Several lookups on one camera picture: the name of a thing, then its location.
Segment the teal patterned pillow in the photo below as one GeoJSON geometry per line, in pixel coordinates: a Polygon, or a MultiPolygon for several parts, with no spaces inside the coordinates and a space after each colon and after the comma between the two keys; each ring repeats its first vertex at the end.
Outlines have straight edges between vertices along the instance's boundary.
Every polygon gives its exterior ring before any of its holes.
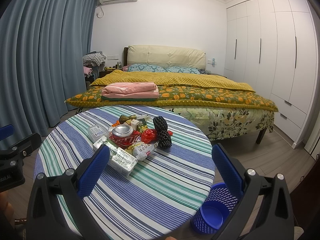
{"type": "Polygon", "coordinates": [[[190,73],[190,74],[200,74],[197,68],[190,68],[190,67],[169,67],[166,68],[165,71],[167,72],[175,72],[175,73],[190,73]]]}
{"type": "Polygon", "coordinates": [[[128,72],[147,71],[147,72],[166,72],[164,68],[156,65],[133,64],[128,67],[128,72]]]}

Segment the striped tablecloth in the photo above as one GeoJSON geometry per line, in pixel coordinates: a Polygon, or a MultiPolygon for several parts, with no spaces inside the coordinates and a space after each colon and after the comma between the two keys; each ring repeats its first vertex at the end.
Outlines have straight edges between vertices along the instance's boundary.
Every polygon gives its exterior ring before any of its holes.
{"type": "MultiPolygon", "coordinates": [[[[68,168],[76,169],[93,154],[87,128],[95,124],[109,127],[121,114],[163,116],[173,132],[172,146],[165,151],[157,148],[138,162],[128,178],[107,166],[84,201],[112,239],[154,239],[189,220],[213,183],[211,144],[187,119],[147,106],[90,109],[59,124],[48,135],[37,155],[34,174],[56,176],[68,168]]],[[[147,124],[154,128],[152,120],[147,124]]],[[[63,197],[58,195],[58,199],[69,227],[79,234],[63,197]]]]}

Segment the metal screw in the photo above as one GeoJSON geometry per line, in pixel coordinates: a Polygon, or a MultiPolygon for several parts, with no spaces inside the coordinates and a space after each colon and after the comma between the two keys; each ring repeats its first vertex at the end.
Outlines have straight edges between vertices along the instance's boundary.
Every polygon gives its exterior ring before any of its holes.
{"type": "Polygon", "coordinates": [[[44,177],[44,174],[43,173],[39,173],[38,175],[37,175],[37,179],[42,179],[44,177]]]}
{"type": "Polygon", "coordinates": [[[75,173],[75,170],[74,169],[67,169],[66,170],[66,175],[67,176],[71,176],[71,175],[73,175],[75,173]]]}
{"type": "Polygon", "coordinates": [[[247,173],[248,173],[250,176],[256,175],[256,171],[253,170],[253,169],[248,169],[247,173]]]}
{"type": "Polygon", "coordinates": [[[283,176],[281,173],[278,173],[278,174],[277,174],[277,177],[278,177],[278,179],[281,179],[281,180],[284,179],[284,176],[283,176]]]}

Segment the blue trash can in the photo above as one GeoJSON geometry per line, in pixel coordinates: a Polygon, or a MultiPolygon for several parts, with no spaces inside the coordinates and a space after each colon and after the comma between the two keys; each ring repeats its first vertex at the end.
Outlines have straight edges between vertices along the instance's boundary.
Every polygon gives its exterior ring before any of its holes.
{"type": "Polygon", "coordinates": [[[215,233],[226,220],[238,199],[232,196],[225,183],[212,186],[207,199],[191,219],[191,226],[199,234],[215,233]]]}

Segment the curtain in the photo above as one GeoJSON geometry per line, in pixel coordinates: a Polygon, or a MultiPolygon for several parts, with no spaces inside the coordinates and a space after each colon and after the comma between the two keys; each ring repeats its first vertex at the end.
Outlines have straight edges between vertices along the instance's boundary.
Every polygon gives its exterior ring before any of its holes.
{"type": "Polygon", "coordinates": [[[97,0],[12,0],[0,19],[0,127],[13,136],[48,134],[86,90],[82,56],[90,51],[97,0]]]}

